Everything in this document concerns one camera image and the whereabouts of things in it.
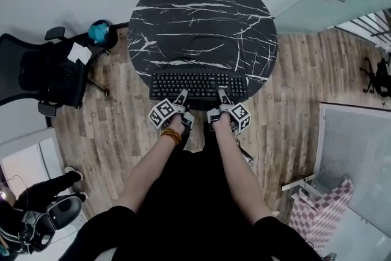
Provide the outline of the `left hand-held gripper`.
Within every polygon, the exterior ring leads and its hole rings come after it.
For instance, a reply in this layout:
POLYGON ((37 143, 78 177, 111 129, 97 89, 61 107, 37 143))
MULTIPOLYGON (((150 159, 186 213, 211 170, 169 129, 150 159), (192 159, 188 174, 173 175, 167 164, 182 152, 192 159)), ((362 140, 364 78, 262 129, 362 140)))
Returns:
POLYGON ((169 126, 169 120, 173 115, 180 114, 181 123, 185 127, 184 134, 189 133, 194 126, 195 118, 185 107, 187 96, 188 90, 184 88, 173 103, 166 98, 152 107, 148 115, 151 123, 161 131, 169 126))

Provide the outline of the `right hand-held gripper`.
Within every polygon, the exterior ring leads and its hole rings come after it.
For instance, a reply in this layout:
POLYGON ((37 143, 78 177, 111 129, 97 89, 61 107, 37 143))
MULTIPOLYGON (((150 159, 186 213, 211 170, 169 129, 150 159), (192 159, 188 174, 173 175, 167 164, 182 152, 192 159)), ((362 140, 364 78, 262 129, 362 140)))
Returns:
POLYGON ((223 112, 227 112, 230 114, 230 126, 232 131, 234 133, 241 133, 250 125, 250 112, 243 106, 242 103, 237 103, 235 105, 230 104, 230 100, 224 89, 218 90, 218 96, 221 105, 218 108, 213 108, 206 113, 208 124, 211 125, 213 122, 220 120, 221 114, 223 112))

